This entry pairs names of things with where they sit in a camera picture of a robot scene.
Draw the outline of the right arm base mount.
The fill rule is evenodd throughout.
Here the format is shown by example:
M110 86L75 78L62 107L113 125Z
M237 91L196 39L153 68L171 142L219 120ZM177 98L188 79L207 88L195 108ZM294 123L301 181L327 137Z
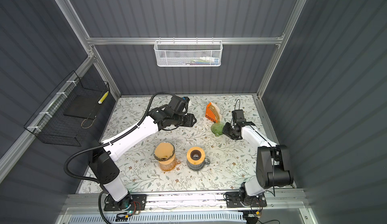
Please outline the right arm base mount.
M228 208L267 207L264 194L258 196L248 196L242 191L228 191L223 194L223 198L226 201Z

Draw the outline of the orange glass carafe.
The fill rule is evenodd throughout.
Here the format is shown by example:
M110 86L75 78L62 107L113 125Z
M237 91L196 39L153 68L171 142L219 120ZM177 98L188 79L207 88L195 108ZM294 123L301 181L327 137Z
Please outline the orange glass carafe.
M167 161L159 161L158 164L162 171L168 172L173 170L176 165L181 164L181 161L177 158L171 158Z

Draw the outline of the grey glass dripper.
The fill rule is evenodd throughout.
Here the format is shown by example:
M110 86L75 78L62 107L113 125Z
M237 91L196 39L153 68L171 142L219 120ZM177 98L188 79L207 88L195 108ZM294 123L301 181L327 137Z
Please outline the grey glass dripper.
M175 159L175 147L170 142L161 142L154 148L153 156L160 163L169 164Z

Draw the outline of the grey glass carafe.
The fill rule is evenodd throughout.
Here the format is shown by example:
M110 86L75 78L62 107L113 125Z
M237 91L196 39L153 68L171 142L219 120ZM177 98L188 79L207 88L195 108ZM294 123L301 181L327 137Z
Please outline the grey glass carafe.
M193 159L189 157L186 163L189 169L194 171L200 171L205 165L209 165L211 162L206 157L201 157L199 159Z

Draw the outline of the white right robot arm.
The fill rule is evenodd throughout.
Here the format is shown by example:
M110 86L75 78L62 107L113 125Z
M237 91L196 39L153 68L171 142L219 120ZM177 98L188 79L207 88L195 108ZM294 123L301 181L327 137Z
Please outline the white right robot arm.
M257 149L256 176L242 183L241 198L256 197L271 187L293 184L294 176L287 146L265 137L253 122L245 119L243 110L232 111L232 120L224 125L222 133L232 140L244 140Z

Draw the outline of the green glass dripper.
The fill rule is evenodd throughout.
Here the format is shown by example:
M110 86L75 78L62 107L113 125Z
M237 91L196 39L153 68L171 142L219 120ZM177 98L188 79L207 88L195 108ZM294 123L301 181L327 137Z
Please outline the green glass dripper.
M216 137L220 137L221 135L223 135L223 128L224 128L225 124L224 123L214 123L212 126L211 126L211 132L216 136Z

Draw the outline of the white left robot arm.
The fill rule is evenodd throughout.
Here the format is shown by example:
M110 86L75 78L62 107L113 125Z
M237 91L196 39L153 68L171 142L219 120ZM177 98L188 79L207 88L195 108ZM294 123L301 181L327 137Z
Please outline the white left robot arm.
M197 122L193 114L188 113L190 99L172 93L170 102L157 108L151 108L153 99L164 92L154 94L140 119L132 127L114 137L103 141L100 149L93 150L89 158L89 167L99 185L115 202L130 199L130 193L120 178L116 161L129 149L147 137L170 126L193 127Z

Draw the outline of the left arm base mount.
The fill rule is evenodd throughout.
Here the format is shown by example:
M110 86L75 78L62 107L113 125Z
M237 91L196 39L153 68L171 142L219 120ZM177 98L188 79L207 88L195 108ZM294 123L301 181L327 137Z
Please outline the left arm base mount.
M141 211L145 209L147 202L146 194L128 193L122 200L115 201L111 195L104 200L104 211Z

